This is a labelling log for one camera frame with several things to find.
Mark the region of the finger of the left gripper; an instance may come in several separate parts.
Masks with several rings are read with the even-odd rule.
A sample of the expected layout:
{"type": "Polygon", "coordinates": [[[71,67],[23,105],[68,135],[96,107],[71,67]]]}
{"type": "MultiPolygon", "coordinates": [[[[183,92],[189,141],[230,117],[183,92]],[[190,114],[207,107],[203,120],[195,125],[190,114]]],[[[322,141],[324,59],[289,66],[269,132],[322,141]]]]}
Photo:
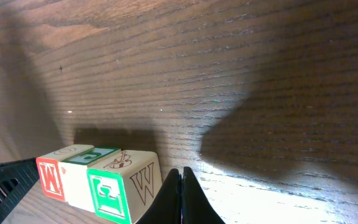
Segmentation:
{"type": "Polygon", "coordinates": [[[34,158],[0,163],[0,223],[38,180],[34,158]]]}

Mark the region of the cream picture block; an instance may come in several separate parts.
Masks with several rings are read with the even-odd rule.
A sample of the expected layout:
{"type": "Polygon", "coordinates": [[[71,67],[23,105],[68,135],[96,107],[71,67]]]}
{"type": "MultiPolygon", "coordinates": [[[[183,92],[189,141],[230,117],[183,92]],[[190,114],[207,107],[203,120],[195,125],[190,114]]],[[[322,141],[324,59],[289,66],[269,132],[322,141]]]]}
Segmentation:
{"type": "Polygon", "coordinates": [[[121,149],[74,144],[60,152],[68,153],[67,158],[58,163],[65,200],[73,207],[94,212],[87,170],[121,152],[121,149]]]}

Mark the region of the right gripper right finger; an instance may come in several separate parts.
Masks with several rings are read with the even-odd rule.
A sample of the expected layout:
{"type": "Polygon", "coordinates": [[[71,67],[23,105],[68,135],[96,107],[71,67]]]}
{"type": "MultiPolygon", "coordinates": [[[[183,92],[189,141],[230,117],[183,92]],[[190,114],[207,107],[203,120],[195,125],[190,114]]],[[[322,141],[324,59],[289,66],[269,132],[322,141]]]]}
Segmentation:
{"type": "Polygon", "coordinates": [[[181,210],[184,224],[224,224],[205,196],[194,172],[184,167],[181,181],[181,210]]]}

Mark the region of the green picture block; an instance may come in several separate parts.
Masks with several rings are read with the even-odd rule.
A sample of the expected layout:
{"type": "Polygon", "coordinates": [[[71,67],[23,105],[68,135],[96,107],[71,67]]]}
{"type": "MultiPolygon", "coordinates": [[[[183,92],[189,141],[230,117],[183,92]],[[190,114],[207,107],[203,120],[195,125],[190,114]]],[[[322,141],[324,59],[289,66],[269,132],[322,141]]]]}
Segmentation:
{"type": "Polygon", "coordinates": [[[87,176],[95,214],[114,223],[136,223],[162,186],[152,151],[121,151],[90,167],[87,176]]]}

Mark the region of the red M letter block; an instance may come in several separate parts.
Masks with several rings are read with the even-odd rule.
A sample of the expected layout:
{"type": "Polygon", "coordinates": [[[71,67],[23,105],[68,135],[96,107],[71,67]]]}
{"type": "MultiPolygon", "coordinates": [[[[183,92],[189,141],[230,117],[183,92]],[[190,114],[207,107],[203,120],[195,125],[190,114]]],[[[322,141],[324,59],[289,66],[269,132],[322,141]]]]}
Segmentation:
{"type": "Polygon", "coordinates": [[[47,197],[66,202],[59,162],[91,148],[92,145],[74,144],[36,158],[42,190],[47,197]]]}

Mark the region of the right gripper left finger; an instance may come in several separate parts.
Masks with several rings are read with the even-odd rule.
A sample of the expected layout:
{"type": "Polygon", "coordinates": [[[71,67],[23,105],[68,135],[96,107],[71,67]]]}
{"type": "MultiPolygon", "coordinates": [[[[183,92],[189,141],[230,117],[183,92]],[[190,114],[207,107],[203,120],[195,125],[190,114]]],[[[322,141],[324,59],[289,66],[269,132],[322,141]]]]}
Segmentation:
{"type": "Polygon", "coordinates": [[[137,224],[181,223],[181,175],[171,169],[149,209],[137,224]]]}

